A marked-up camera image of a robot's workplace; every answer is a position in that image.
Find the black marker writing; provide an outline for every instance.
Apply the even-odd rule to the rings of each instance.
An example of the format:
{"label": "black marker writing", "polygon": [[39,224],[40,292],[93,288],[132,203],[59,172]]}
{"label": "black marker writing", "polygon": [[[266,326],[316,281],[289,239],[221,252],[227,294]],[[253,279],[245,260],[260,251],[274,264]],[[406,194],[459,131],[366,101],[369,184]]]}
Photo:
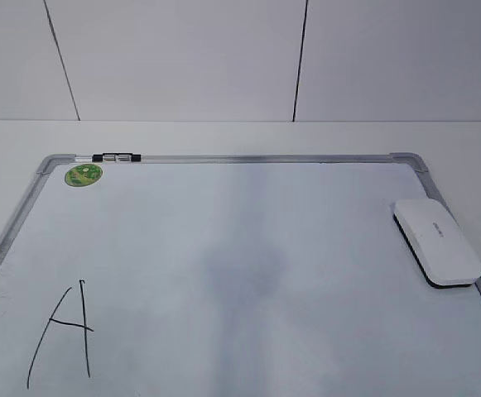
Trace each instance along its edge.
{"label": "black marker writing", "polygon": [[26,388],[29,389],[30,386],[31,386],[31,374],[32,374],[32,368],[34,367],[34,361],[36,360],[36,357],[38,355],[38,352],[40,350],[40,346],[41,346],[41,342],[43,342],[43,338],[45,337],[46,333],[47,333],[47,330],[49,329],[49,325],[51,323],[57,323],[57,324],[60,324],[60,325],[66,325],[66,326],[71,326],[71,327],[78,327],[78,328],[83,328],[84,329],[84,345],[85,345],[85,365],[86,365],[86,368],[87,368],[87,372],[88,372],[88,377],[91,377],[91,374],[89,372],[89,354],[88,354],[88,331],[90,332],[93,332],[94,330],[90,327],[87,326],[87,323],[86,323],[86,317],[85,317],[85,301],[84,301],[84,287],[83,285],[85,284],[85,281],[84,280],[80,280],[79,281],[79,284],[80,284],[80,297],[82,299],[82,316],[83,316],[83,319],[84,319],[84,324],[77,324],[77,323],[68,323],[66,321],[61,321],[61,320],[58,320],[56,318],[54,318],[55,314],[56,314],[56,311],[58,310],[58,308],[60,307],[61,303],[64,301],[64,298],[65,296],[67,295],[67,293],[69,291],[72,290],[73,287],[69,287],[65,292],[64,294],[62,295],[62,297],[60,298],[60,300],[58,301],[58,304],[56,305],[55,309],[52,311],[52,314],[51,316],[49,317],[49,319],[47,320],[47,324],[45,325],[45,328],[43,329],[43,333],[41,334],[41,337],[40,337],[40,340],[36,346],[36,350],[34,351],[34,356],[32,357],[32,360],[31,360],[31,365],[28,369],[28,376],[26,377]]}

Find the round sticker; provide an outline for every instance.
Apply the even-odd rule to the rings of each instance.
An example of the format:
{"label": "round sticker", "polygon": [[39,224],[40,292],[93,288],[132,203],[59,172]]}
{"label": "round sticker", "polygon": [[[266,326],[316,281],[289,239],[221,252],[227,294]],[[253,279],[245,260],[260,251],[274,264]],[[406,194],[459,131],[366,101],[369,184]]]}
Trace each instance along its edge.
{"label": "round sticker", "polygon": [[65,182],[76,188],[94,184],[102,176],[102,169],[95,164],[81,164],[65,174]]}

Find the gray plastic corner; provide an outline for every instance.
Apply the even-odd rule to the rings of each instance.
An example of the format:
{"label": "gray plastic corner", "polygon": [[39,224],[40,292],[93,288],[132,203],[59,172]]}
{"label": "gray plastic corner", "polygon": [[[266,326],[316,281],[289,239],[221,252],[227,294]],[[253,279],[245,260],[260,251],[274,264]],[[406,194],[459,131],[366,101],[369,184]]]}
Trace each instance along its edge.
{"label": "gray plastic corner", "polygon": [[393,161],[396,163],[405,163],[412,167],[415,172],[428,172],[428,167],[426,163],[417,153],[411,152],[399,152],[391,153]]}
{"label": "gray plastic corner", "polygon": [[75,162],[76,155],[48,155],[36,170],[37,174],[50,174],[57,165]]}

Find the whiteboard eraser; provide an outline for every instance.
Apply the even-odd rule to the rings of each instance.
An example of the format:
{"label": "whiteboard eraser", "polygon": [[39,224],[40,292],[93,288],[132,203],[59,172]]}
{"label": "whiteboard eraser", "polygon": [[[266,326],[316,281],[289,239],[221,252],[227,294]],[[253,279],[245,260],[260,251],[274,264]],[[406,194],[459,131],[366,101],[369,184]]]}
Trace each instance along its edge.
{"label": "whiteboard eraser", "polygon": [[478,256],[441,203],[431,198],[398,200],[394,215],[430,284],[465,286],[481,277]]}

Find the white wall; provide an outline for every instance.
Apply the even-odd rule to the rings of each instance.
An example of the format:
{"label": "white wall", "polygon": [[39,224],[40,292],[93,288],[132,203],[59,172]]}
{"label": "white wall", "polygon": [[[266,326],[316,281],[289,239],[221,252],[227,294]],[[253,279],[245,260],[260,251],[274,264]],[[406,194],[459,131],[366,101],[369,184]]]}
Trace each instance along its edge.
{"label": "white wall", "polygon": [[[47,0],[83,120],[290,121],[305,0]],[[76,119],[43,0],[0,0],[0,119]],[[481,120],[481,0],[310,0],[297,121]]]}
{"label": "white wall", "polygon": [[291,120],[304,0],[50,0],[83,120]]}
{"label": "white wall", "polygon": [[0,119],[76,119],[42,0],[0,0]]}
{"label": "white wall", "polygon": [[481,0],[310,0],[298,121],[481,120]]}

